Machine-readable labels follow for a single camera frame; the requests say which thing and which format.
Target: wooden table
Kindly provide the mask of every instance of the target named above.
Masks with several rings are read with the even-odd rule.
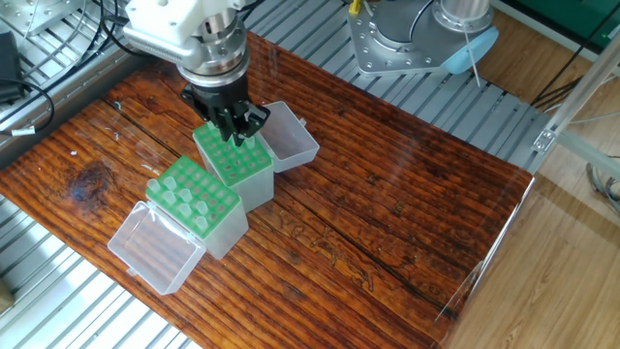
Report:
[[[249,46],[254,102],[285,101],[321,150],[278,174],[246,236],[174,295],[107,249],[149,178],[180,155],[201,162],[202,122],[171,64],[63,125],[0,174],[0,192],[202,346],[441,344],[532,177],[252,34]]]

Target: wire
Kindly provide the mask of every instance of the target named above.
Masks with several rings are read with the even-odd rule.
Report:
[[[609,78],[607,78],[607,79],[605,79],[603,82],[601,82],[601,84],[600,84],[599,86],[603,86],[604,84],[606,84],[606,83],[608,83],[608,82],[610,82],[610,81],[612,81],[613,79],[616,79],[616,78],[618,78],[618,77],[612,74]],[[576,83],[577,83],[577,82],[579,82],[579,80],[580,80],[580,79],[581,79],[581,78],[575,79],[575,80],[573,80],[573,82],[571,82],[571,83],[574,83],[574,85],[576,85]],[[550,100],[550,101],[546,101],[546,102],[542,102],[542,103],[538,104],[537,106],[535,106],[535,108],[536,108],[536,109],[540,109],[540,108],[543,108],[543,107],[545,107],[545,106],[551,105],[551,104],[553,104],[554,102],[560,102],[562,99],[564,99],[564,97],[567,97],[567,96],[568,96],[568,92],[571,92],[571,90],[573,90],[573,88],[572,88],[572,87],[571,87],[571,88],[569,88],[568,90],[564,91],[561,95],[556,96],[554,99],[552,99],[552,100]],[[549,108],[548,108],[548,109],[546,109],[544,112],[553,111],[553,110],[555,110],[555,109],[557,109],[557,108],[560,108],[561,106],[562,106],[562,103],[558,103],[558,104],[554,105],[553,107],[549,107]]]
[[[108,29],[108,26],[106,25],[106,21],[107,20],[112,21],[113,25],[115,23],[118,23],[118,22],[121,22],[121,21],[125,22],[125,23],[127,21],[129,21],[129,19],[118,15],[118,2],[117,2],[117,0],[114,0],[114,8],[115,8],[114,16],[105,16],[105,14],[104,14],[105,9],[104,9],[104,1],[103,0],[101,0],[101,3],[100,3],[99,7],[101,8],[101,19],[99,20],[99,26],[104,30],[104,32],[108,36],[108,39],[110,39],[115,45],[117,45],[118,48],[124,50],[125,52],[127,52],[127,53],[129,53],[131,55],[134,55],[136,57],[145,57],[145,58],[151,57],[150,54],[134,52],[134,51],[128,49],[123,44],[121,44],[118,41],[118,39],[116,39],[114,37],[114,35],[111,33],[111,31]]]
[[[609,157],[612,159],[620,158],[619,156]],[[592,190],[600,193],[604,198],[606,198],[609,201],[611,207],[615,209],[616,213],[620,214],[620,205],[618,204],[618,202],[620,202],[620,198],[618,198],[618,196],[611,191],[611,186],[618,181],[615,178],[610,177],[606,181],[606,183],[603,184],[604,181],[601,179],[601,174],[599,174],[599,170],[592,166],[592,164],[590,163],[586,164],[585,172],[588,176],[588,181],[592,186]]]
[[[603,116],[597,116],[597,117],[585,119],[585,120],[571,121],[571,122],[569,122],[569,125],[575,125],[575,124],[592,122],[592,121],[599,121],[599,120],[603,120],[603,119],[607,119],[607,118],[615,117],[615,116],[620,116],[620,111],[619,112],[613,112],[611,114],[607,114],[607,115],[603,115]]]
[[[416,16],[416,19],[414,19],[414,22],[411,25],[411,30],[409,30],[409,40],[411,42],[414,41],[414,30],[416,30],[416,26],[418,25],[419,19],[422,17],[422,14],[424,14],[424,11],[426,11],[426,9],[428,9],[430,7],[430,4],[432,3],[433,3],[433,0],[428,0],[428,2],[424,4],[424,6],[422,6],[421,9],[419,9],[418,15]]]
[[[467,51],[469,52],[469,58],[472,60],[472,67],[474,67],[474,75],[476,76],[476,84],[478,87],[481,87],[481,76],[478,75],[478,68],[476,67],[476,59],[474,59],[474,53],[472,52],[472,48],[469,44],[469,36],[467,35],[467,30],[465,33],[465,42],[467,43]]]
[[[47,118],[47,121],[45,124],[43,124],[43,126],[39,128],[34,128],[31,132],[27,131],[27,129],[13,130],[13,131],[0,131],[1,136],[14,137],[14,136],[18,136],[19,133],[21,133],[22,135],[28,135],[28,134],[32,135],[32,134],[41,132],[51,123],[51,120],[53,120],[54,113],[55,113],[54,102],[51,100],[49,95],[41,87],[37,86],[36,84],[32,82],[17,80],[17,79],[0,79],[0,82],[10,82],[10,83],[17,83],[17,84],[28,86],[34,90],[37,90],[42,96],[44,96],[47,99],[47,102],[49,103],[49,117]]]
[[[571,63],[573,63],[573,61],[576,60],[576,58],[579,56],[579,54],[583,51],[583,49],[590,44],[590,41],[594,38],[594,36],[599,32],[599,30],[601,30],[601,28],[607,23],[607,21],[613,17],[613,15],[618,11],[618,9],[620,9],[620,2],[609,12],[609,14],[607,14],[607,16],[605,18],[603,18],[603,20],[601,21],[601,23],[599,23],[599,25],[597,25],[596,28],[594,28],[594,30],[592,31],[592,33],[590,33],[590,35],[588,36],[588,38],[586,38],[586,40],[583,42],[583,44],[581,44],[579,46],[579,48],[577,49],[577,51],[574,52],[573,56],[569,59],[568,62],[566,62],[566,64],[564,65],[564,67],[562,67],[562,69],[560,69],[560,71],[555,75],[555,77],[553,77],[553,79],[551,79],[551,81],[542,89],[541,92],[539,92],[539,95],[536,96],[536,98],[534,99],[534,101],[532,101],[531,105],[536,104],[541,98],[542,95],[544,94],[544,92],[546,92],[547,89],[549,89],[549,87],[551,87],[551,85],[553,85],[553,83],[555,83],[556,80],[558,80],[560,78],[560,76],[562,75],[562,73],[564,73],[567,68],[569,68],[569,66],[571,65]]]

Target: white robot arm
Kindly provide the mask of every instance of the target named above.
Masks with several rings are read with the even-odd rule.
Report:
[[[255,0],[133,0],[126,8],[130,43],[176,64],[190,83],[181,96],[222,138],[237,145],[266,122],[268,111],[252,105],[246,72],[247,32],[239,10]]]

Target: open box lid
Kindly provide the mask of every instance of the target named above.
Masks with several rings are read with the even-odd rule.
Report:
[[[281,173],[314,160],[319,144],[284,102],[264,106],[271,111],[257,139],[271,159],[273,171]]]
[[[108,248],[161,295],[177,291],[206,252],[194,234],[151,202],[138,202]]]

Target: black cable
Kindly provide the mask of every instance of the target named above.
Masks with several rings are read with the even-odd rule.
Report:
[[[134,55],[136,57],[151,57],[150,54],[145,54],[145,53],[140,53],[140,52],[133,52],[132,50],[126,48],[123,44],[121,44],[118,39],[116,39],[114,37],[114,35],[111,33],[111,31],[108,29],[108,26],[106,25],[106,21],[109,20],[112,22],[112,30],[115,24],[117,23],[124,23],[127,24],[127,22],[129,21],[129,19],[119,16],[118,15],[118,2],[117,0],[114,0],[114,16],[105,16],[104,13],[104,1],[101,0],[100,6],[101,8],[101,19],[99,20],[99,27],[102,28],[104,30],[104,32],[106,33],[106,35],[108,36],[107,39],[110,39],[115,45],[118,46],[118,48],[122,49],[123,51]]]
[[[574,87],[577,86],[581,78],[575,79],[560,88],[556,88],[553,91],[546,94],[547,97],[541,99],[538,103],[534,104],[533,107],[536,109],[553,105],[559,103],[564,98],[568,97],[569,93],[573,91]]]
[[[34,133],[37,132],[41,132],[42,130],[44,130],[50,123],[51,120],[54,118],[54,102],[51,100],[51,98],[49,97],[49,95],[39,86],[37,86],[36,84],[32,83],[32,82],[28,82],[28,81],[23,81],[23,80],[17,80],[17,79],[0,79],[0,82],[10,82],[10,83],[19,83],[25,86],[28,86],[34,90],[37,90],[42,96],[44,96],[47,99],[47,102],[49,103],[49,117],[47,118],[47,121],[45,124],[43,124],[43,126],[41,127],[35,127]],[[13,132],[12,131],[0,131],[0,135],[1,136],[13,136]]]
[[[579,77],[577,79],[574,79],[573,81],[570,81],[570,82],[568,82],[568,83],[566,83],[566,84],[564,84],[564,85],[562,85],[562,86],[552,90],[551,92],[547,92],[547,93],[543,94],[541,96],[541,101],[543,101],[543,100],[545,100],[547,98],[551,98],[551,97],[553,97],[553,95],[558,94],[560,92],[564,92],[566,89],[573,89],[579,83],[581,78],[583,78],[583,76],[581,76],[581,77]]]
[[[416,16],[416,19],[414,19],[414,23],[411,25],[411,30],[409,31],[409,40],[411,42],[414,41],[414,30],[416,30],[416,26],[418,25],[419,19],[424,14],[424,11],[426,11],[426,9],[428,9],[430,7],[430,4],[432,4],[432,3],[433,3],[433,0],[428,0],[428,2],[426,4],[424,4],[424,7],[422,7],[418,11],[418,15]]]
[[[103,6],[102,6],[102,5],[103,5],[103,0],[102,0],[102,3],[98,3],[98,2],[96,2],[95,0],[93,0],[93,3],[94,3],[95,5],[97,5],[98,7],[100,7],[100,8],[101,8],[101,7],[103,7]],[[114,14],[115,14],[115,15],[117,15],[117,14],[118,14],[118,3],[117,3],[116,1],[114,1]],[[111,28],[112,33],[114,32],[115,25],[116,25],[116,23],[114,23],[114,24],[112,25],[112,28]],[[98,26],[97,26],[97,30],[95,31],[95,35],[93,35],[93,39],[92,39],[92,40],[90,41],[90,43],[88,44],[88,47],[86,48],[86,50],[84,51],[84,53],[86,53],[86,52],[88,52],[89,50],[93,49],[93,47],[95,47],[95,45],[97,45],[97,39],[99,39],[99,37],[101,36],[101,30],[102,30],[102,29],[101,29],[101,25],[98,25]],[[108,42],[109,42],[109,38],[106,38],[106,39],[104,40],[104,42],[101,44],[101,46],[99,47],[99,49],[97,49],[97,52],[101,52],[101,51],[102,51],[102,50],[106,47],[106,45],[108,44]]]
[[[560,71],[558,72],[558,74],[555,75],[555,77],[553,77],[553,79],[551,79],[551,81],[542,89],[542,91],[538,94],[538,96],[536,96],[536,98],[534,99],[534,101],[532,101],[532,105],[536,104],[537,102],[539,102],[542,98],[542,95],[544,94],[544,92],[546,92],[547,89],[549,89],[549,87],[551,87],[551,85],[553,85],[553,83],[555,83],[556,80],[558,80],[560,78],[560,76],[562,75],[562,73],[564,73],[567,68],[569,68],[569,66],[571,65],[571,63],[573,63],[573,61],[576,60],[576,58],[579,56],[579,54],[583,51],[583,49],[590,44],[590,41],[592,40],[592,38],[594,38],[594,36],[599,32],[599,30],[601,30],[601,28],[603,28],[603,26],[605,25],[605,23],[607,23],[607,21],[618,11],[618,9],[620,9],[620,2],[618,2],[618,4],[613,8],[613,10],[611,10],[609,12],[609,14],[607,14],[607,16],[605,18],[603,18],[603,20],[601,21],[601,23],[599,23],[599,25],[597,25],[596,28],[594,28],[594,30],[592,31],[592,33],[590,33],[590,35],[588,36],[588,38],[583,42],[583,44],[581,44],[581,46],[579,46],[579,48],[577,49],[577,51],[574,52],[573,56],[571,57],[571,59],[569,59],[568,62],[566,62],[566,64],[564,65],[564,67],[562,67],[562,69],[560,69]]]
[[[117,1],[114,0],[114,4],[115,4],[115,9],[114,12],[118,13],[118,4]],[[106,39],[104,41],[104,44],[99,48],[99,51],[103,50],[106,46],[106,44],[108,43],[108,39]],[[72,67],[67,74],[65,74],[64,77],[62,77],[61,79],[56,79],[52,84],[50,84],[48,87],[46,87],[45,89],[43,89],[43,91],[45,92],[45,94],[47,94],[52,88],[56,87],[60,82],[64,81],[65,79],[70,78],[71,76],[75,75],[77,72],[79,72],[81,69],[83,69],[83,67],[85,67],[86,65],[88,65],[88,63],[92,62],[93,60],[95,60],[98,57],[98,54],[91,54],[88,58],[86,58],[84,61],[80,62],[79,64],[75,65],[74,67]],[[36,101],[39,98],[39,96],[33,97],[28,99],[27,101],[25,101],[21,106],[19,106],[15,111],[11,111],[11,113],[9,113],[8,115],[4,116],[2,119],[0,119],[0,123],[5,122],[6,120],[10,119],[11,117],[15,116],[17,113],[21,112],[24,108],[28,107],[31,103],[33,103],[34,101]]]

